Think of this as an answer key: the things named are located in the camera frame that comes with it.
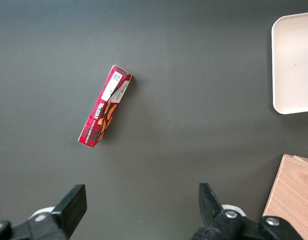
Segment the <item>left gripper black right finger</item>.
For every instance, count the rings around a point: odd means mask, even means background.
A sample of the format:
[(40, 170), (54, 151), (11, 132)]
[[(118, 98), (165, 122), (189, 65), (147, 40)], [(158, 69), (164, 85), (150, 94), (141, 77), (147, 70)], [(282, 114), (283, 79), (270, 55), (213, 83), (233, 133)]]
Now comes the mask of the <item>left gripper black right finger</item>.
[(301, 240), (285, 219), (263, 216), (254, 222), (238, 207), (222, 205), (208, 183), (199, 184), (199, 210), (204, 226), (192, 236), (196, 240)]

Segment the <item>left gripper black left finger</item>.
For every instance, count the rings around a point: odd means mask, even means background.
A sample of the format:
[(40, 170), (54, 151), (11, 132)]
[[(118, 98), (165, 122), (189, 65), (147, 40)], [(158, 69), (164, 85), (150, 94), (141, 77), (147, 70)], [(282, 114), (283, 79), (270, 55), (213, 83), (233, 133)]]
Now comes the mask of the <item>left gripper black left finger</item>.
[(86, 210), (85, 185), (77, 184), (56, 206), (37, 210), (18, 226), (0, 220), (0, 240), (68, 240)]

